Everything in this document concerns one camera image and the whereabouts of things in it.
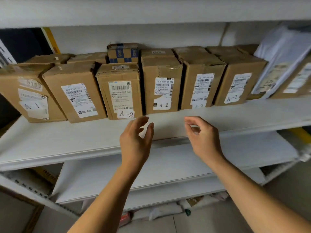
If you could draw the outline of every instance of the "forearm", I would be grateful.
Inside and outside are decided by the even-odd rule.
[[[138,172],[119,167],[110,182],[68,233],[116,232],[126,198]]]
[[[255,233],[311,232],[310,224],[227,160],[211,165]]]

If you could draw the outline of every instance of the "hand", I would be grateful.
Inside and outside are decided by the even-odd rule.
[[[133,174],[138,174],[142,166],[149,157],[154,124],[150,123],[144,138],[138,134],[144,129],[141,128],[149,120],[149,117],[141,116],[132,120],[126,126],[120,136],[120,146],[122,154],[122,167]]]
[[[197,116],[185,117],[185,128],[193,151],[210,168],[217,162],[226,160],[221,151],[217,128]]]

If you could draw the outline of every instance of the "brown cardboard box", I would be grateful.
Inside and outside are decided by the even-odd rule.
[[[96,78],[110,120],[142,116],[140,77],[137,64],[102,65],[96,74]]]
[[[235,47],[243,53],[254,55],[258,46],[259,46],[258,44],[248,44],[248,45],[237,45]]]
[[[70,123],[107,118],[93,66],[93,62],[58,65],[43,74]]]
[[[215,105],[243,103],[257,82],[266,61],[242,53],[233,46],[207,47],[227,64]]]
[[[30,122],[65,121],[42,74],[52,65],[9,65],[0,69],[0,93]]]
[[[110,63],[138,63],[139,52],[137,43],[109,44],[107,49]]]
[[[186,67],[181,109],[212,106],[225,63],[208,52],[180,59]]]
[[[146,114],[177,111],[183,67],[173,57],[146,58],[144,73]]]
[[[95,52],[88,54],[75,55],[67,61],[67,64],[78,63],[78,62],[98,62],[106,64],[107,52]]]
[[[157,49],[142,49],[141,58],[159,58],[159,57],[175,57],[172,49],[157,48]]]
[[[36,64],[36,65],[49,65],[49,64],[56,64],[61,65],[65,64],[71,57],[71,54],[52,54],[52,55],[35,55],[31,59],[20,63],[18,65],[29,65],[29,64]]]
[[[204,47],[202,46],[182,46],[182,47],[174,47],[174,52],[179,55],[180,53],[206,53]]]
[[[311,90],[311,55],[308,55],[270,97],[293,98],[308,94]]]

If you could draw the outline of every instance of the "finger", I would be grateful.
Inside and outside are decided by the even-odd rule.
[[[154,123],[150,123],[150,124],[148,125],[148,127],[147,127],[144,140],[145,140],[147,143],[152,143],[153,134],[154,134]]]
[[[192,130],[192,127],[189,124],[185,123],[185,129],[186,129],[186,133],[187,133],[189,138],[193,137],[193,135],[195,135],[194,131]]]
[[[149,120],[149,117],[146,116],[140,116],[137,119],[135,119],[130,127],[130,130],[139,133],[140,127],[143,127]]]
[[[134,122],[134,120],[129,121],[129,123],[127,124],[126,128],[124,129],[124,132],[127,132],[130,130],[130,127],[132,126],[132,123]]]
[[[189,125],[197,125],[201,128],[207,128],[208,126],[211,126],[207,121],[202,119],[199,116],[188,116],[185,117],[185,122]]]
[[[199,127],[191,127],[194,133],[200,133],[201,129]]]

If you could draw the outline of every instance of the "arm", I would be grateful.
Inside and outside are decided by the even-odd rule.
[[[311,232],[311,225],[304,218],[270,196],[224,157],[217,128],[195,116],[185,117],[185,128],[194,152],[218,176],[255,233]]]
[[[139,117],[129,122],[120,136],[122,164],[99,196],[68,233],[114,233],[117,231],[131,185],[146,162],[153,137],[153,123],[144,138],[138,136],[148,122]]]

